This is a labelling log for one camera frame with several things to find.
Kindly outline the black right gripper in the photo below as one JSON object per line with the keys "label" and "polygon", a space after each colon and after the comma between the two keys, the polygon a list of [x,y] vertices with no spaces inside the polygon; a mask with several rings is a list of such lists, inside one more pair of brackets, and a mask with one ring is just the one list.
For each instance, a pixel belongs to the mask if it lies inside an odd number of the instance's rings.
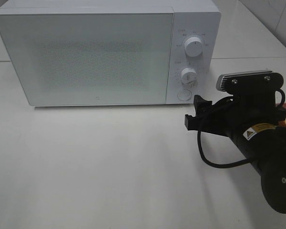
{"label": "black right gripper", "polygon": [[285,93],[276,104],[276,92],[236,94],[215,104],[194,96],[196,116],[186,114],[184,125],[188,131],[206,132],[229,137],[234,143],[243,138],[250,141],[264,131],[276,129],[276,111],[285,103]]}

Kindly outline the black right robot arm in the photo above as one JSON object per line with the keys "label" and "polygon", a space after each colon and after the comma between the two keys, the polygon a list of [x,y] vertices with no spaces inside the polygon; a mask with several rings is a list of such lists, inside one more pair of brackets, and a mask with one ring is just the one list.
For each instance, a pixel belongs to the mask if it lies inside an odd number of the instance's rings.
{"label": "black right robot arm", "polygon": [[251,164],[261,177],[267,203],[286,214],[286,127],[278,124],[286,109],[276,106],[275,93],[227,96],[216,103],[196,95],[194,108],[196,115],[184,119],[187,130],[228,137],[244,155],[243,160],[232,163],[211,162],[198,136],[201,159],[214,168]]}

